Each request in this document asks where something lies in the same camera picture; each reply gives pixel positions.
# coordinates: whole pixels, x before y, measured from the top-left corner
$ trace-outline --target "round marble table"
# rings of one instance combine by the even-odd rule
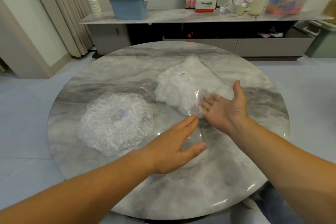
[[[50,153],[66,179],[113,161],[77,137],[87,104],[104,92],[140,93],[142,83],[196,54],[224,82],[235,80],[246,94],[249,115],[259,124],[288,138],[289,117],[275,85],[254,65],[225,50],[205,44],[162,41],[112,52],[71,78],[57,96],[49,115]],[[153,175],[112,210],[141,219],[194,218],[227,208],[245,199],[266,181],[256,165],[225,134],[200,120],[208,154],[186,169]]]

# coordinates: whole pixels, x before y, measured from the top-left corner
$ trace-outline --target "hand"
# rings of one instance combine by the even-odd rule
[[[184,166],[197,157],[207,146],[198,143],[181,152],[185,140],[197,127],[197,115],[190,116],[160,134],[140,149],[152,173],[167,174]]]
[[[230,137],[240,127],[241,122],[248,118],[246,97],[239,81],[233,84],[233,92],[233,100],[213,94],[210,98],[201,101],[203,113],[208,122]]]

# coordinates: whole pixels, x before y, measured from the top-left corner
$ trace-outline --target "fingernail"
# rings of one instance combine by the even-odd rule
[[[207,145],[205,143],[202,143],[200,146],[199,146],[200,150],[201,151],[204,151],[206,148],[207,148]]]

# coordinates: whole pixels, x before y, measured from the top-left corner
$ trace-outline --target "grey marble pattern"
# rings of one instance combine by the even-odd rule
[[[182,23],[182,22],[230,22],[230,21],[298,21],[298,20],[325,20],[332,17],[323,15],[319,11],[306,11],[291,15],[272,15],[262,13],[255,17],[245,12],[241,16],[220,14],[219,9],[212,13],[196,13],[193,9],[149,10],[145,20],[117,20],[112,11],[102,16],[89,15],[81,24],[131,24],[131,23]]]
[[[49,115],[50,153],[66,179],[113,161],[77,137],[87,104],[104,92],[140,93],[143,82],[196,54],[227,85],[235,80],[248,101],[249,115],[288,139],[289,117],[275,85],[254,65],[225,50],[204,44],[162,41],[115,51],[91,63],[68,81]],[[154,127],[165,129],[168,118],[151,103]],[[138,185],[112,210],[143,219],[172,220],[198,217],[225,209],[260,188],[266,177],[225,134],[204,119],[199,128],[208,153],[195,165],[168,175],[153,175]]]

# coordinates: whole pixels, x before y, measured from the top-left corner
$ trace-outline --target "blue storage box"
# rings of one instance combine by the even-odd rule
[[[148,0],[109,0],[116,19],[144,20],[147,18]]]

